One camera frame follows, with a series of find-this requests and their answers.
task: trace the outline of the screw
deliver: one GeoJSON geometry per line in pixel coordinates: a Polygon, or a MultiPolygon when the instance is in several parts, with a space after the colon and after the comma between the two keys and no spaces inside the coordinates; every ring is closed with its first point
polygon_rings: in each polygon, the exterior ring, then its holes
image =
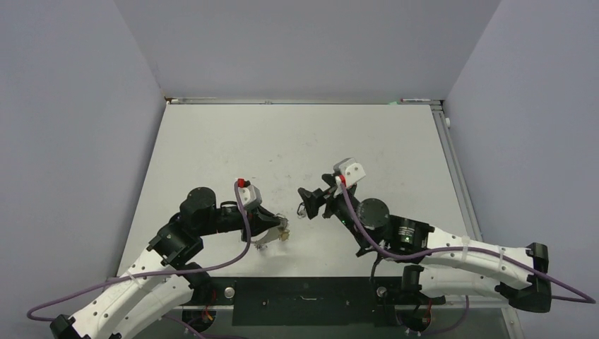
{"type": "Polygon", "coordinates": [[[225,288],[225,298],[231,299],[235,296],[235,289],[233,287],[225,288]]]}
{"type": "Polygon", "coordinates": [[[379,288],[376,289],[376,295],[378,295],[380,298],[384,297],[387,294],[387,288],[384,286],[381,286],[379,288]]]}

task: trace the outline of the red wire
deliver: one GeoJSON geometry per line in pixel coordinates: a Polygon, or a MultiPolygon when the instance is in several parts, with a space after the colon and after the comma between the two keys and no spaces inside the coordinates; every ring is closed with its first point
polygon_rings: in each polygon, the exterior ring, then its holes
{"type": "Polygon", "coordinates": [[[204,311],[202,312],[204,316],[206,316],[206,318],[208,318],[208,307],[210,307],[210,305],[212,303],[214,303],[214,301],[216,300],[216,290],[212,290],[212,300],[207,303],[206,307],[204,307],[204,311]]]}
{"type": "Polygon", "coordinates": [[[429,317],[428,317],[428,322],[430,322],[430,321],[431,321],[431,313],[430,313],[430,311],[431,311],[431,308],[432,308],[432,299],[429,299],[429,306],[428,306],[428,308],[427,308],[427,312],[426,312],[426,313],[425,313],[425,315],[423,316],[423,318],[426,318],[426,317],[427,317],[427,314],[428,314],[428,316],[429,316],[429,317]]]}

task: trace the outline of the cable tie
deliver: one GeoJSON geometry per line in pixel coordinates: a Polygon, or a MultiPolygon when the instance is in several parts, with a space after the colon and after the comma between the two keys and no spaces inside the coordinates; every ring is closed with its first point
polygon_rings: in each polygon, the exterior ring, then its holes
{"type": "Polygon", "coordinates": [[[465,262],[466,257],[468,256],[468,245],[470,244],[470,237],[467,235],[462,236],[462,257],[460,259],[460,264],[456,266],[456,268],[460,268],[465,262]]]}
{"type": "Polygon", "coordinates": [[[137,281],[137,278],[135,278],[135,277],[133,276],[133,274],[131,274],[131,272],[130,272],[129,270],[126,270],[126,271],[125,271],[125,273],[126,273],[128,276],[129,276],[129,279],[131,279],[131,281],[133,281],[133,282],[134,282],[134,283],[137,285],[137,287],[138,287],[140,290],[141,290],[141,289],[143,289],[143,286],[140,284],[140,282],[139,282],[139,281],[137,281]]]}

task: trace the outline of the wire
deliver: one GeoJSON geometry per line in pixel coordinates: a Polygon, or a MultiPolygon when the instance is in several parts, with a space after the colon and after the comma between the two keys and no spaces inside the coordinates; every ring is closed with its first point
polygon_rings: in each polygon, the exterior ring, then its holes
{"type": "Polygon", "coordinates": [[[212,318],[212,316],[210,315],[210,313],[208,313],[208,307],[210,307],[210,305],[215,300],[216,300],[216,290],[212,290],[212,300],[206,305],[206,307],[204,307],[204,312],[203,312],[206,315],[206,318],[210,319],[210,321],[214,321],[214,319],[212,318]]]}
{"type": "Polygon", "coordinates": [[[185,323],[185,321],[177,319],[177,318],[175,318],[173,316],[163,316],[163,318],[171,320],[171,321],[174,321],[175,323],[179,323],[179,324],[183,325],[185,328],[187,328],[189,330],[189,332],[193,333],[194,335],[197,335],[198,338],[200,338],[200,339],[205,339],[205,338],[214,338],[214,339],[247,339],[245,337],[239,337],[238,335],[218,335],[218,334],[199,333],[191,325],[189,325],[188,323],[185,323]]]}
{"type": "MultiPolygon", "coordinates": [[[[345,199],[345,203],[348,205],[348,210],[350,211],[350,215],[352,217],[352,220],[354,221],[354,223],[357,225],[358,230],[360,231],[360,233],[362,233],[362,236],[370,243],[370,245],[380,254],[382,254],[385,257],[389,257],[389,258],[393,258],[395,260],[399,260],[399,261],[409,261],[409,260],[413,260],[416,258],[421,258],[423,256],[427,256],[429,254],[433,254],[433,253],[438,253],[438,252],[448,252],[448,251],[462,251],[463,247],[462,246],[453,246],[453,247],[444,247],[444,248],[438,248],[438,249],[428,249],[426,251],[420,251],[414,254],[408,254],[405,256],[401,256],[399,254],[395,254],[395,253],[391,253],[386,251],[385,249],[383,249],[382,247],[380,247],[366,232],[366,229],[364,228],[364,226],[362,226],[362,223],[360,222],[360,219],[357,217],[356,212],[354,210],[354,208],[352,207],[352,203],[350,200],[350,196],[348,194],[348,189],[345,187],[345,185],[343,183],[341,183],[341,193],[343,193],[343,198],[345,199]]],[[[488,254],[490,256],[494,256],[499,258],[500,255],[498,253],[495,253],[493,251],[490,251],[488,249],[480,249],[477,247],[468,247],[469,251],[473,251],[473,252],[480,252],[480,253],[484,253],[484,254],[488,254]]],[[[560,287],[565,288],[566,290],[574,293],[575,295],[580,296],[583,299],[579,299],[579,298],[572,298],[572,297],[563,297],[563,296],[559,296],[559,295],[553,295],[551,296],[552,299],[556,299],[556,300],[564,300],[567,302],[581,302],[584,304],[596,304],[597,302],[591,298],[590,296],[588,296],[586,293],[577,290],[576,288],[559,281],[558,279],[555,279],[551,276],[549,276],[546,273],[543,273],[539,270],[536,270],[532,267],[528,267],[527,265],[514,260],[508,256],[503,256],[503,259],[509,263],[514,264],[515,266],[518,266],[519,268],[522,268],[524,270],[527,270],[528,272],[531,272],[535,275],[537,275],[539,278],[545,279],[545,280],[549,280],[551,283],[554,283],[560,287]]]]}
{"type": "Polygon", "coordinates": [[[432,299],[429,299],[429,306],[427,307],[427,311],[425,312],[425,315],[423,316],[423,318],[427,319],[427,323],[430,325],[431,321],[432,321],[432,299]]]}
{"type": "MultiPolygon", "coordinates": [[[[234,188],[235,188],[235,198],[237,200],[237,206],[239,208],[239,212],[242,214],[242,218],[245,224],[245,231],[247,234],[247,239],[251,239],[251,229],[249,226],[249,221],[247,219],[247,215],[246,215],[246,211],[245,208],[243,206],[242,203],[242,199],[239,196],[239,190],[237,190],[237,187],[239,187],[237,185],[237,181],[234,184],[234,188]]],[[[217,270],[219,268],[223,268],[223,267],[227,267],[230,266],[236,262],[238,262],[239,260],[241,260],[249,251],[249,247],[251,246],[251,242],[248,241],[245,244],[245,248],[244,250],[236,257],[234,257],[233,259],[225,262],[225,263],[221,263],[219,265],[214,265],[214,266],[210,266],[210,267],[206,267],[206,268],[196,268],[193,270],[168,270],[168,271],[155,271],[155,272],[144,272],[144,273],[137,273],[137,274],[132,274],[131,276],[126,276],[126,277],[121,277],[121,278],[115,278],[115,279],[111,279],[108,280],[106,282],[101,282],[99,284],[90,286],[88,288],[85,288],[81,291],[77,291],[74,293],[71,293],[69,295],[66,295],[65,297],[61,297],[49,302],[45,302],[43,304],[39,304],[36,307],[33,307],[32,309],[30,309],[29,311],[27,311],[27,318],[34,320],[34,321],[53,321],[54,318],[48,318],[48,317],[44,317],[44,316],[35,316],[33,315],[33,312],[35,311],[39,311],[41,309],[45,309],[46,307],[50,307],[50,306],[54,306],[56,304],[60,304],[62,302],[65,302],[67,300],[71,300],[73,298],[77,298],[81,295],[84,295],[86,293],[92,292],[94,290],[98,290],[100,288],[104,288],[106,286],[110,286],[110,285],[114,285],[117,283],[122,283],[124,281],[130,281],[131,278],[143,278],[143,277],[153,277],[153,276],[157,276],[157,275],[184,275],[184,274],[192,274],[192,273],[202,273],[202,272],[208,272],[210,270],[217,270]]]]}
{"type": "Polygon", "coordinates": [[[383,256],[381,254],[376,254],[376,259],[374,259],[374,262],[372,263],[372,268],[370,269],[370,283],[374,283],[374,273],[376,272],[376,267],[381,263],[381,261],[383,260],[383,256]]]}
{"type": "MultiPolygon", "coordinates": [[[[465,298],[466,298],[466,307],[464,309],[464,312],[462,313],[462,316],[460,317],[460,319],[458,319],[454,325],[451,325],[451,326],[446,327],[446,328],[442,328],[440,330],[421,332],[420,335],[441,334],[441,333],[453,331],[456,328],[458,328],[458,326],[460,326],[466,320],[466,318],[468,317],[468,311],[470,311],[470,299],[468,299],[467,295],[465,296],[465,298]]],[[[397,321],[399,322],[399,326],[405,325],[404,323],[402,323],[402,321],[399,318],[397,318],[397,321]]],[[[418,333],[416,331],[412,331],[412,330],[408,329],[408,333],[409,332],[418,333]]]]}

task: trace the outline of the white wall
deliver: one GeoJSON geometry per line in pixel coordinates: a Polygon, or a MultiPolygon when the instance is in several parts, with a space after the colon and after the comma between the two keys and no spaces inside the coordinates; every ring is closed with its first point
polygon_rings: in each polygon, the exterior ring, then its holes
{"type": "MultiPolygon", "coordinates": [[[[0,4],[0,328],[116,272],[164,100],[111,0],[0,4]]],[[[42,312],[72,312],[86,298],[42,312]]]]}
{"type": "Polygon", "coordinates": [[[445,98],[499,0],[115,0],[172,97],[445,98]]]}
{"type": "MultiPolygon", "coordinates": [[[[445,103],[485,240],[547,244],[550,273],[595,298],[598,93],[599,1],[503,0],[445,103]]],[[[599,333],[597,305],[520,319],[528,339],[599,333]]]]}

